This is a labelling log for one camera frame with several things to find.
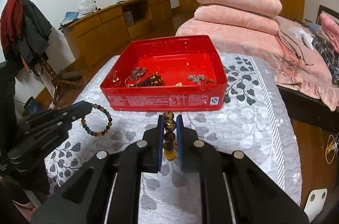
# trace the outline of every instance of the white plastic bag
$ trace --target white plastic bag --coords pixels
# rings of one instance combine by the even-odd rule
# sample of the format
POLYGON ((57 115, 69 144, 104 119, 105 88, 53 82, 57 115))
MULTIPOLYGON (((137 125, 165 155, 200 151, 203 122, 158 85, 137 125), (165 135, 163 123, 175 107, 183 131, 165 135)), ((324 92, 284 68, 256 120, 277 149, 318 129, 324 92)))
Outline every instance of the white plastic bag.
POLYGON ((302 28, 300 27, 292 27, 291 29, 289 29, 290 32, 293 33, 293 35, 300 41, 304 41, 304 43, 306 44, 306 46, 313 51, 313 45, 312 45, 312 41, 313 41, 313 37, 311 36, 311 34, 306 33, 302 28))
POLYGON ((80 2, 78 9, 78 18, 82 18, 90 13, 93 13, 93 11, 95 10, 95 2, 94 0, 83 0, 80 2))

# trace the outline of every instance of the red tin box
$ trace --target red tin box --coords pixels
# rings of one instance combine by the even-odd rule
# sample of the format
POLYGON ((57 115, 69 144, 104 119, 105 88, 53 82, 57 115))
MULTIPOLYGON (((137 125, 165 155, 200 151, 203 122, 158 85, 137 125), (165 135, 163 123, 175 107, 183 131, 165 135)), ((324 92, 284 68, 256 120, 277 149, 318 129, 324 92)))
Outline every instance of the red tin box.
POLYGON ((227 85, 220 57, 208 36, 161 37, 135 41, 121 54, 100 85, 117 111, 215 111, 222 107, 227 85), (159 72, 163 86, 127 87, 135 67, 146 67, 141 78, 159 72), (204 74, 216 84, 198 85, 189 74, 204 74))

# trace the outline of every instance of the bead bracelet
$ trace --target bead bracelet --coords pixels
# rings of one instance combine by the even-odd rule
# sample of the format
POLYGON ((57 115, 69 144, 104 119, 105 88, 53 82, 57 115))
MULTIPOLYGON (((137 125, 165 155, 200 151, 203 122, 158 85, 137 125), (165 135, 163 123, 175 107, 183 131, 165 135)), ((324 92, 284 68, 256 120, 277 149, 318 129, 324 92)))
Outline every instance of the bead bracelet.
POLYGON ((91 131, 89 129, 89 127, 86 125, 86 120, 85 118, 81 119, 81 123, 82 123, 82 127, 87 131, 88 134, 92 135, 92 136, 104 136, 106 133, 108 133, 108 130, 111 128, 111 125, 112 125, 112 116, 110 115, 110 113, 104 109, 102 106, 100 105, 97 105, 97 104, 93 104, 93 108, 96 108, 98 110, 100 110, 101 112, 103 112, 107 118, 108 118, 108 124, 106 126, 106 129, 104 129, 104 131, 101 131, 101 132, 94 132, 94 131, 91 131))

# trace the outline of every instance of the cable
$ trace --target cable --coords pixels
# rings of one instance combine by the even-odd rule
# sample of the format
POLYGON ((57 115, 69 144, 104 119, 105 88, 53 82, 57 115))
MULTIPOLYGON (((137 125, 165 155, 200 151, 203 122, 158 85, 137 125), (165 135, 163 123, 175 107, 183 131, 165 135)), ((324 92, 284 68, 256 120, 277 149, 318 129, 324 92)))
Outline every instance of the cable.
POLYGON ((328 137, 327 146, 326 146, 326 150, 325 150, 325 158, 326 158, 326 162, 328 164, 333 162, 335 156, 337 156, 337 158, 338 158, 338 144, 339 144, 338 143, 338 136, 339 136, 339 133, 337 134, 337 136, 335 138, 332 134, 328 137), (329 148, 329 140, 331 139, 331 137, 333 138, 333 145, 331 145, 331 147, 329 148), (329 148, 329 151, 334 151, 333 158, 330 162, 328 162, 328 159, 327 159, 328 148, 329 148))
POLYGON ((23 103, 23 102, 21 102, 21 101, 18 101, 18 100, 16 100, 16 99, 14 99, 14 101, 16 101, 16 102, 18 102, 18 103, 22 103, 22 104, 26 104, 26 103, 23 103))

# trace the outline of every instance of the metal screw head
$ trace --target metal screw head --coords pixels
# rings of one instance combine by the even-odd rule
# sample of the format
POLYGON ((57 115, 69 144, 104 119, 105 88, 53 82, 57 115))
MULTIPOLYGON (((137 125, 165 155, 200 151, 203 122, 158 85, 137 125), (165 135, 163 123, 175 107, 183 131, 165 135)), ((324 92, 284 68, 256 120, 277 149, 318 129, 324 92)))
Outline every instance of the metal screw head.
POLYGON ((195 147, 203 147, 203 146, 205 145, 205 143, 204 143, 203 141, 201 141, 201 140, 195 140, 195 141, 193 142, 193 145, 194 145, 195 147))
POLYGON ((233 156, 234 156, 235 158, 237 158, 237 159, 243 159, 244 156, 245 156, 245 154, 244 154, 242 151, 235 151, 235 152, 233 153, 233 156))
POLYGON ((106 151, 98 151, 97 152, 97 158, 98 159, 104 159, 107 157, 107 152, 106 151))
POLYGON ((145 147, 145 146, 147 146, 147 141, 145 141, 145 140, 139 140, 139 141, 137 142, 137 146, 138 146, 138 147, 145 147))

